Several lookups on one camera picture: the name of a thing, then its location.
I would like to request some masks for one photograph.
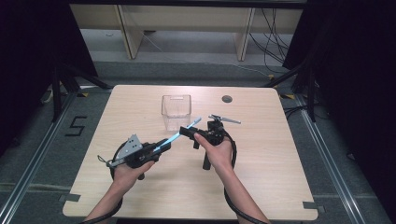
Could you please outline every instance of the person's hand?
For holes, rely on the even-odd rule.
[[[218,174],[219,172],[231,171],[233,169],[231,166],[233,148],[228,137],[224,137],[223,142],[217,146],[210,144],[198,133],[195,133],[194,137],[195,140],[205,148],[207,157]]]
[[[131,168],[128,165],[121,164],[116,167],[114,172],[113,186],[122,193],[126,193],[136,182],[136,179],[143,173],[145,173],[152,165],[154,161],[149,161],[143,164],[139,168]]]

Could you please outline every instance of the finger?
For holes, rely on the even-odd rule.
[[[194,138],[195,140],[202,146],[204,147],[206,150],[210,147],[212,147],[212,144],[210,144],[203,136],[201,136],[198,133],[194,134]]]
[[[151,166],[153,166],[155,164],[154,161],[148,161],[145,164],[143,164],[142,166],[140,166],[139,168],[136,168],[138,170],[139,174],[143,174],[145,173],[147,170],[149,170],[149,168],[151,168]]]

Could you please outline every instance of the black cable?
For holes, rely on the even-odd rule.
[[[283,61],[284,61],[284,59],[285,59],[285,57],[286,57],[286,54],[285,54],[285,52],[283,51],[283,49],[288,49],[289,46],[280,38],[279,34],[278,34],[277,31],[276,31],[276,8],[273,8],[273,22],[272,22],[272,25],[271,25],[270,22],[268,21],[268,18],[267,18],[267,16],[265,15],[265,12],[264,12],[263,8],[262,8],[262,15],[264,16],[265,21],[266,21],[266,23],[267,23],[267,25],[268,25],[268,28],[270,29],[270,35],[269,35],[269,36],[267,36],[266,34],[264,34],[264,36],[267,38],[266,47],[268,47],[268,44],[269,44],[270,41],[273,42],[274,44],[276,44],[276,45],[277,45],[277,48],[278,48],[278,51],[279,51],[279,54],[280,54],[280,56],[281,56],[281,58],[282,58],[282,63],[283,63]]]
[[[263,47],[259,41],[257,41],[252,34],[250,34],[251,39],[253,40],[253,42],[256,44],[256,46],[263,51],[264,53],[269,54],[271,57],[273,57],[275,60],[277,60],[280,63],[283,63],[282,59],[277,57],[273,52],[269,51],[268,49],[266,49],[265,47]]]
[[[314,106],[317,106],[317,105],[322,105],[322,104],[321,103],[314,103]],[[304,109],[307,109],[307,108],[308,108],[308,105],[299,105],[299,106],[295,106],[295,107],[284,108],[283,110],[285,111],[285,115],[287,115],[286,119],[289,119],[290,116],[293,113],[295,113],[296,111],[304,110]],[[314,113],[314,114],[315,114],[315,116],[317,116],[320,119],[330,119],[330,118],[324,118],[324,117],[322,117],[322,116],[320,116],[320,115],[318,115],[316,113]]]
[[[331,119],[329,116],[327,118],[325,118],[325,117],[323,117],[323,116],[321,116],[321,115],[319,115],[317,113],[314,113],[314,115],[317,116],[320,119]]]
[[[271,25],[270,25],[270,22],[268,21],[267,17],[265,16],[265,13],[264,13],[264,10],[263,10],[263,9],[262,9],[262,15],[264,16],[264,18],[265,18],[265,20],[266,20],[266,22],[267,22],[267,24],[268,24],[268,28],[270,29],[270,36],[268,37],[267,43],[265,44],[265,49],[268,49],[268,45],[269,45],[270,40],[271,40],[271,35],[273,35],[274,33],[273,33],[273,29],[272,29],[272,27],[271,27]],[[267,65],[265,53],[264,53],[264,64],[265,64],[265,66],[266,66],[268,69],[270,69],[270,68],[268,67],[268,65]]]
[[[117,149],[117,151],[116,151],[116,153],[114,154],[114,157],[113,157],[113,162],[116,160],[117,155],[119,154],[120,150],[125,146],[125,144],[126,144],[126,142],[124,142],[124,143]],[[109,168],[110,168],[111,178],[114,179],[114,172],[115,172],[115,170],[114,170],[114,168],[112,168],[112,167],[109,167]],[[117,204],[117,206],[116,206],[112,211],[110,211],[109,213],[104,214],[104,215],[102,215],[102,216],[100,216],[100,217],[96,217],[96,218],[90,219],[90,220],[82,221],[82,222],[80,222],[79,224],[93,224],[93,223],[98,223],[98,222],[100,222],[100,221],[104,221],[104,220],[106,220],[106,219],[108,219],[108,218],[114,216],[114,215],[120,210],[121,207],[122,207],[122,198],[121,198],[121,200],[119,201],[119,203]]]
[[[232,160],[231,160],[231,166],[234,168],[235,167],[235,161],[236,161],[236,143],[235,141],[231,138],[231,136],[225,131],[223,130],[225,133],[225,136],[227,136],[228,138],[230,138],[231,141],[231,146],[233,148],[233,156],[232,156]],[[224,188],[224,197],[225,197],[225,201],[227,202],[227,204],[230,206],[230,208],[240,217],[244,218],[245,220],[251,222],[251,223],[255,223],[255,224],[267,224],[266,222],[263,222],[261,220],[258,220],[255,217],[251,217],[247,214],[245,214],[244,212],[242,212],[241,210],[239,210],[231,201],[230,197],[228,196],[227,190]]]

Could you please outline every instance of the glowing blue rod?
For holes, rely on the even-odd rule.
[[[190,127],[192,127],[195,124],[199,123],[199,121],[201,121],[201,119],[202,119],[201,117],[196,118],[189,126],[187,126],[187,129],[189,129]],[[180,133],[175,133],[172,137],[168,138],[168,140],[166,140],[160,146],[154,148],[153,152],[160,150],[162,146],[175,141],[179,137],[180,137]]]

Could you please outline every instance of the clear plastic cup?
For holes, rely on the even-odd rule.
[[[180,126],[189,125],[191,119],[191,96],[164,95],[162,114],[167,131],[178,131]]]

